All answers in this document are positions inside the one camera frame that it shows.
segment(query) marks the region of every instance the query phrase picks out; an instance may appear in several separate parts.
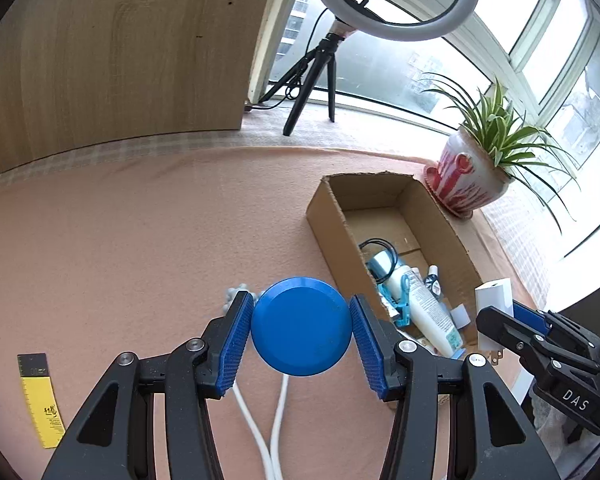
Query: wooden board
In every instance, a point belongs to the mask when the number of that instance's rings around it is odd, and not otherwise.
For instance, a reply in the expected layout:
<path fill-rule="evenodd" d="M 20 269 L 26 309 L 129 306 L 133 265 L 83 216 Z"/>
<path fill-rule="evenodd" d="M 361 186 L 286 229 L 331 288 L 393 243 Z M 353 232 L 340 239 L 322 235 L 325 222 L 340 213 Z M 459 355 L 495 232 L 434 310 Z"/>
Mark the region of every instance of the wooden board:
<path fill-rule="evenodd" d="M 107 140 L 240 127 L 266 0 L 16 0 L 0 172 Z"/>

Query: blue bottle cap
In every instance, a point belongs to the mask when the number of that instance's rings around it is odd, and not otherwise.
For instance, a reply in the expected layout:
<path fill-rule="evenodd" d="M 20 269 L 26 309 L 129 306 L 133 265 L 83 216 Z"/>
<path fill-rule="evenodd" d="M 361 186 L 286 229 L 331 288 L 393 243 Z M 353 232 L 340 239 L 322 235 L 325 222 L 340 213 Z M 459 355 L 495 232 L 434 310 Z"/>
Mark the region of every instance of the blue bottle cap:
<path fill-rule="evenodd" d="M 288 278 L 256 303 L 251 337 L 272 368 L 293 376 L 319 374 L 336 364 L 349 346 L 349 307 L 325 282 Z"/>

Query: cardboard box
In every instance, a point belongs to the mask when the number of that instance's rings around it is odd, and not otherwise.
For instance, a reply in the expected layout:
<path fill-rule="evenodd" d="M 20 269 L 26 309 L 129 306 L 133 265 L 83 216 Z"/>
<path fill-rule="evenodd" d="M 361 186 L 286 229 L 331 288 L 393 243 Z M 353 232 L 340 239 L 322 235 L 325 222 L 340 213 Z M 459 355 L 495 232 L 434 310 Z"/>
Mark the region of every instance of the cardboard box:
<path fill-rule="evenodd" d="M 388 316 L 365 262 L 382 247 L 369 245 L 360 251 L 359 243 L 385 238 L 405 263 L 420 269 L 422 276 L 427 275 L 429 264 L 437 265 L 447 306 L 464 303 L 472 320 L 460 333 L 465 347 L 475 351 L 475 288 L 488 281 L 478 268 L 493 267 L 493 258 L 475 226 L 467 227 L 467 222 L 451 218 L 413 175 L 325 176 L 306 217 L 341 294 L 347 299 L 364 294 L 379 318 Z M 413 324 L 408 332 L 422 335 Z"/>

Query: ruler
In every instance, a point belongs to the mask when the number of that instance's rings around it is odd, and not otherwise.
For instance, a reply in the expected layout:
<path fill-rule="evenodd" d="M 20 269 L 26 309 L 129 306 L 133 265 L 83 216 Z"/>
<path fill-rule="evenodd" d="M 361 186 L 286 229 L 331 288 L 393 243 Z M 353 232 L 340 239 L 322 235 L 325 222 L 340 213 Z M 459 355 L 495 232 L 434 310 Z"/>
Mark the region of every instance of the ruler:
<path fill-rule="evenodd" d="M 20 354 L 18 367 L 24 397 L 42 447 L 57 447 L 64 435 L 64 424 L 51 387 L 46 354 Z"/>

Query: white cord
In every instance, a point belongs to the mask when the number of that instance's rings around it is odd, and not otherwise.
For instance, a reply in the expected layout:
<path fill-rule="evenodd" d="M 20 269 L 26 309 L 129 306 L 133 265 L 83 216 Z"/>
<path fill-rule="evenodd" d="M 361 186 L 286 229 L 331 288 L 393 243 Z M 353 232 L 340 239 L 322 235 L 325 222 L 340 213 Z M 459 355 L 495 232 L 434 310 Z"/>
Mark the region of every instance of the white cord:
<path fill-rule="evenodd" d="M 234 300 L 238 291 L 249 289 L 244 283 L 241 283 L 235 288 L 229 288 L 226 292 L 227 302 L 222 306 L 222 312 L 226 314 L 226 311 L 231 306 L 232 301 Z M 253 300 L 257 301 L 258 298 L 262 295 L 253 294 Z M 238 407 L 242 412 L 242 416 L 247 421 L 247 425 L 251 430 L 251 434 L 253 435 L 254 440 L 258 446 L 258 450 L 260 451 L 260 457 L 262 459 L 262 466 L 264 468 L 264 475 L 266 480 L 283 480 L 282 478 L 282 468 L 280 467 L 280 456 L 278 452 L 278 444 L 280 442 L 280 427 L 282 426 L 282 416 L 285 412 L 285 402 L 286 402 L 286 391 L 288 389 L 289 384 L 289 376 L 287 374 L 282 374 L 282 385 L 280 386 L 280 396 L 278 397 L 278 406 L 276 407 L 276 415 L 273 419 L 273 427 L 271 428 L 271 440 L 269 443 L 269 448 L 267 448 L 267 444 L 260 433 L 260 428 L 256 424 L 255 420 L 253 420 L 253 416 L 247 407 L 247 403 L 240 392 L 240 388 L 238 387 L 238 381 L 234 381 L 234 395 L 235 399 L 238 401 Z"/>

